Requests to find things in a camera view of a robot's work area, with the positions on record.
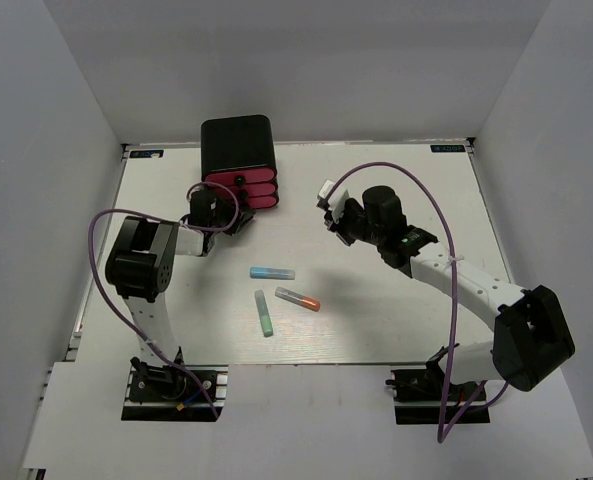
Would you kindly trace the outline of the pink bottom drawer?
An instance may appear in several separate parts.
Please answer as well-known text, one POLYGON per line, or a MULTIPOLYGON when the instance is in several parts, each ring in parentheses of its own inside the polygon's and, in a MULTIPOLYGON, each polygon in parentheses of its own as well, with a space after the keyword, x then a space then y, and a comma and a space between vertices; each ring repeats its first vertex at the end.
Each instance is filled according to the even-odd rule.
POLYGON ((276 195, 249 197, 246 203, 254 210, 266 210, 277 206, 279 199, 276 195))

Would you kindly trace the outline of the pink top drawer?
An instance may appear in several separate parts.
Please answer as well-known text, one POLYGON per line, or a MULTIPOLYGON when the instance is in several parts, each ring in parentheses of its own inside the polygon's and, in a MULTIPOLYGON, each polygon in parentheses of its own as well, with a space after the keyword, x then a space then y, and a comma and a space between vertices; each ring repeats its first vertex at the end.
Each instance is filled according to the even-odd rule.
POLYGON ((204 182, 215 182, 224 186, 243 186, 250 184, 269 183, 276 177, 271 168, 258 167, 247 169, 212 171, 204 178, 204 182))

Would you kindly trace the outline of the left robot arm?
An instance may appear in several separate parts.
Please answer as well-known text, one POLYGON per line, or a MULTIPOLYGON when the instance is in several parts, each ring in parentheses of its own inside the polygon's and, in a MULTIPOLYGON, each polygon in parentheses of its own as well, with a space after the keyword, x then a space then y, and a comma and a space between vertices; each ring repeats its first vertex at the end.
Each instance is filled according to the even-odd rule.
POLYGON ((182 347, 172 331, 165 292, 178 256, 207 256, 218 234, 233 236, 254 217, 248 196, 201 182, 187 193, 189 210, 178 220, 132 213, 125 217, 105 264, 106 281, 125 302, 140 345, 137 363, 161 365, 153 387, 175 399, 187 387, 182 347))

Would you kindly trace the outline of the blue highlighter pen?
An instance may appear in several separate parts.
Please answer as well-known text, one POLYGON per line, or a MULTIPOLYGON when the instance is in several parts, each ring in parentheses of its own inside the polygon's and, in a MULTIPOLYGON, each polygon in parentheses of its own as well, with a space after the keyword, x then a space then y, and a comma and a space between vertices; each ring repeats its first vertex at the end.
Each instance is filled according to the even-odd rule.
POLYGON ((249 275, 253 279, 294 280, 295 271, 291 269, 258 267, 250 268, 249 275))

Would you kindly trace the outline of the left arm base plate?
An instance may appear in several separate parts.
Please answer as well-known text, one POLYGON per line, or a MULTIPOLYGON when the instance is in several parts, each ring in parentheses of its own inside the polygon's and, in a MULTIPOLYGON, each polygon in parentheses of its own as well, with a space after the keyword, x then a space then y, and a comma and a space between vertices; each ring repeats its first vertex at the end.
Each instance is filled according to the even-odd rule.
POLYGON ((131 359, 121 420, 133 422, 212 423, 217 420, 202 390, 218 415, 221 414, 228 382, 228 368, 194 367, 200 385, 185 373, 169 366, 156 367, 131 359))

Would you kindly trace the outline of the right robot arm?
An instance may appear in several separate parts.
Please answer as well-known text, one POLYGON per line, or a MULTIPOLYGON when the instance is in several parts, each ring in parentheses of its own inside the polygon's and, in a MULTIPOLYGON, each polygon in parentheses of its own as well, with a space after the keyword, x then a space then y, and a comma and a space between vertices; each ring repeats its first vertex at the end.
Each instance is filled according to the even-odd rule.
POLYGON ((427 361, 427 384, 435 396, 448 399, 465 383, 487 380, 504 380, 529 392, 574 355, 574 341, 552 290, 528 290, 454 261, 436 236, 407 222, 392 188, 371 187, 356 200, 326 181, 317 205, 327 229, 345 245, 373 245, 388 266, 446 295, 456 293, 458 304, 492 332, 490 341, 443 347, 427 361))

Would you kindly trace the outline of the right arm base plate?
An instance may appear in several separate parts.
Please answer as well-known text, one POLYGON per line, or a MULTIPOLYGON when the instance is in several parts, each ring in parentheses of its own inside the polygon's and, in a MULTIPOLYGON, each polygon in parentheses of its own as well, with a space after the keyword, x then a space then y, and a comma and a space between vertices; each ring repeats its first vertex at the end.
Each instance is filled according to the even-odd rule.
MULTIPOLYGON (((438 425, 442 382, 433 378, 426 368, 392 370, 385 385, 393 393, 397 425, 438 425)), ((476 382, 450 386, 445 423, 451 421, 478 386, 476 382)))

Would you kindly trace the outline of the pink drawer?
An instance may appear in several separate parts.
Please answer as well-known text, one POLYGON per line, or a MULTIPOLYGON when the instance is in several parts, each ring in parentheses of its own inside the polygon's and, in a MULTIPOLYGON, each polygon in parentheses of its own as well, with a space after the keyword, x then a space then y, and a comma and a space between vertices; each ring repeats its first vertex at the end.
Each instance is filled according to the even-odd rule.
POLYGON ((224 186, 243 186, 250 184, 269 183, 276 177, 271 168, 258 167, 247 169, 212 171, 204 178, 204 182, 215 182, 224 186))
POLYGON ((279 199, 276 195, 249 197, 246 203, 254 210, 266 210, 277 206, 279 199))
POLYGON ((244 184, 242 186, 231 185, 228 189, 234 193, 237 197, 242 199, 271 196, 277 191, 275 183, 252 183, 244 184))

